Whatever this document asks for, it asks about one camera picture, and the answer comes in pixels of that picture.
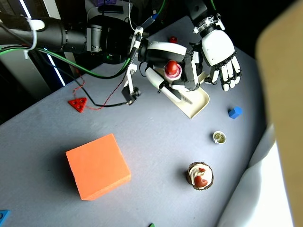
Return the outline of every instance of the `small white cup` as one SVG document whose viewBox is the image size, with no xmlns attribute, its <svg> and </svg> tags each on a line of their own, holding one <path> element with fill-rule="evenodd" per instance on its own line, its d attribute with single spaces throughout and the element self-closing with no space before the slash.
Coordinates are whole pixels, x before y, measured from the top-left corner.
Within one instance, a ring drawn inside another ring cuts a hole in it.
<svg viewBox="0 0 303 227">
<path fill-rule="evenodd" d="M 215 131 L 213 134 L 214 143 L 224 144 L 226 142 L 226 135 L 221 131 Z"/>
</svg>

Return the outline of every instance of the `blue block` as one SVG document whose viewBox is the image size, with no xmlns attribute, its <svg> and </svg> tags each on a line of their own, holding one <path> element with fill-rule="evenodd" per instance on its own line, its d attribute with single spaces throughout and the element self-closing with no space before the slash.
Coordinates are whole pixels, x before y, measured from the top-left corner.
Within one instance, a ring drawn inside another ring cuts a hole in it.
<svg viewBox="0 0 303 227">
<path fill-rule="evenodd" d="M 243 113 L 242 109 L 238 106 L 236 106 L 235 108 L 233 108 L 232 110 L 230 110 L 228 112 L 229 117 L 231 117 L 232 119 L 236 119 L 237 117 L 239 117 L 241 114 Z"/>
<path fill-rule="evenodd" d="M 10 210 L 0 210 L 0 226 L 4 223 L 5 219 L 8 218 Z"/>
</svg>

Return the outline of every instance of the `green cable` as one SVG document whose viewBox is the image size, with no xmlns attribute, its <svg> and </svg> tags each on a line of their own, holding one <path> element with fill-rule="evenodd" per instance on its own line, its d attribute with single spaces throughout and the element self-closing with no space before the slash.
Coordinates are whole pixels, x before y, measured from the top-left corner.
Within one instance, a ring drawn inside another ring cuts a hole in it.
<svg viewBox="0 0 303 227">
<path fill-rule="evenodd" d="M 165 5 L 166 0 L 163 0 L 161 8 L 159 9 L 158 15 L 162 12 L 164 5 Z"/>
<path fill-rule="evenodd" d="M 210 1 L 211 1 L 212 5 L 213 5 L 214 10 L 216 10 L 216 6 L 214 6 L 214 0 L 210 0 Z"/>
<path fill-rule="evenodd" d="M 53 52 L 51 52 L 51 51 L 47 51 L 47 50 L 44 50 L 44 49 L 40 49 L 40 48 L 37 48 L 40 52 L 43 52 L 43 53 L 46 53 L 46 54 L 49 54 L 49 55 L 51 55 L 51 56 L 53 56 L 53 57 L 56 57 L 56 58 L 58 58 L 58 59 L 60 59 L 60 60 L 62 60 L 62 61 L 64 61 L 64 62 L 66 62 L 66 63 L 69 63 L 70 65 L 72 65 L 72 66 L 74 66 L 74 67 L 76 67 L 76 68 L 78 68 L 78 69 L 80 69 L 80 70 L 82 70 L 82 71 L 84 71 L 84 72 L 86 72 L 86 73 L 88 73 L 88 74 L 90 74 L 90 75 L 94 75 L 94 76 L 96 76 L 96 77 L 99 77 L 99 78 L 106 78 L 106 77 L 104 77 L 104 76 L 102 76 L 102 75 L 99 75 L 99 74 L 97 74 L 97 73 L 95 73 L 95 72 L 92 72 L 92 71 L 90 71 L 90 70 L 88 70 L 88 69 L 86 69 L 86 68 L 84 68 L 84 67 L 82 67 L 82 66 L 80 66 L 80 65 L 78 65 L 78 64 L 76 64 L 76 63 L 74 63 L 74 62 L 72 62 L 72 61 L 70 61 L 70 60 L 68 60 L 68 59 L 66 59 L 66 58 L 64 58 L 64 57 L 62 57 L 62 56 L 60 56 L 60 55 L 58 55 L 58 54 L 56 54 L 56 53 L 53 53 Z M 18 51 L 18 50 L 23 50 L 23 48 L 15 48 L 15 49 L 10 49 L 10 50 L 6 50 L 6 51 L 1 51 L 0 52 L 0 56 L 1 55 L 4 55 L 4 54 L 6 54 L 6 53 L 10 53 L 10 52 L 14 52 L 14 51 Z M 124 63 L 124 65 L 123 65 L 123 67 L 122 67 L 122 69 L 117 73 L 117 74 L 119 74 L 120 72 L 122 72 L 126 67 L 128 67 L 128 63 L 130 62 L 130 58 L 127 58 L 127 60 L 125 61 L 125 63 Z"/>
</svg>

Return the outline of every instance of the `white robotic hand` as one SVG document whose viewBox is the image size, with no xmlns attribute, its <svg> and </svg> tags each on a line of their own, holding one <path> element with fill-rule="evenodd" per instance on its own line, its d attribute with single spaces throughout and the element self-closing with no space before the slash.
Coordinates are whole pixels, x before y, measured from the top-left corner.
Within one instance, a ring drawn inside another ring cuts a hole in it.
<svg viewBox="0 0 303 227">
<path fill-rule="evenodd" d="M 198 27 L 195 27 L 194 33 L 200 32 L 204 59 L 212 67 L 205 82 L 216 84 L 220 76 L 223 90 L 228 91 L 239 83 L 241 69 L 233 43 L 224 29 L 220 15 L 217 14 L 216 19 L 214 17 L 204 19 Z"/>
</svg>

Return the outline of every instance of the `chocolate cupcake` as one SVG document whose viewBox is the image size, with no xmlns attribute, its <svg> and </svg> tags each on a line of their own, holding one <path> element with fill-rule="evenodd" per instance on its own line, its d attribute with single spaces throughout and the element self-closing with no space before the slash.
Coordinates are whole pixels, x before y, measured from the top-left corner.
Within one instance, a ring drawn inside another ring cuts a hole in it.
<svg viewBox="0 0 303 227">
<path fill-rule="evenodd" d="M 214 182 L 213 171 L 204 162 L 194 162 L 189 165 L 187 181 L 196 190 L 208 189 Z"/>
</svg>

